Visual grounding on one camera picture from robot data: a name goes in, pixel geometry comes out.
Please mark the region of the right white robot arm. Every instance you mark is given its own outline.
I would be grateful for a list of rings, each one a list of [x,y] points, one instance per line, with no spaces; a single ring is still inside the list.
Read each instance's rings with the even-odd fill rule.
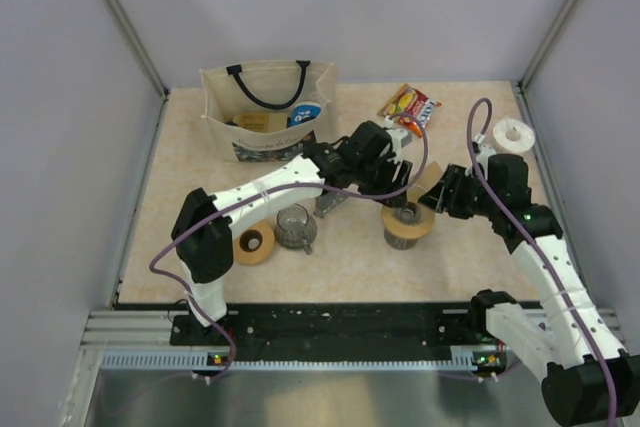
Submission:
[[[523,157],[471,145],[472,164],[450,164],[419,201],[456,219],[486,218],[538,294],[548,330],[508,293],[485,289],[469,305],[476,341],[501,341],[536,377],[561,426],[632,415],[639,406],[639,358],[610,330],[572,264],[553,211],[532,200]]]

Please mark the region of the clear glass dripper cone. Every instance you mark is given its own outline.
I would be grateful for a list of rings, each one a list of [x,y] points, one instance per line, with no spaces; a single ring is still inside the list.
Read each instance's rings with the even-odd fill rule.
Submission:
[[[422,207],[415,202],[407,202],[394,210],[394,217],[403,225],[418,225],[424,219]]]

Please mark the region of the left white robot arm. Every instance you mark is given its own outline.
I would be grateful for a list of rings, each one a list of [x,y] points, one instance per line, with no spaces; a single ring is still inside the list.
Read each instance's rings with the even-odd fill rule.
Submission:
[[[300,154],[254,181],[213,194],[190,192],[171,238],[186,273],[194,334],[209,344],[226,334],[224,277],[237,238],[282,209],[351,186],[364,198],[402,205],[412,165],[400,155],[410,141],[401,128],[366,121],[334,143],[303,143]]]

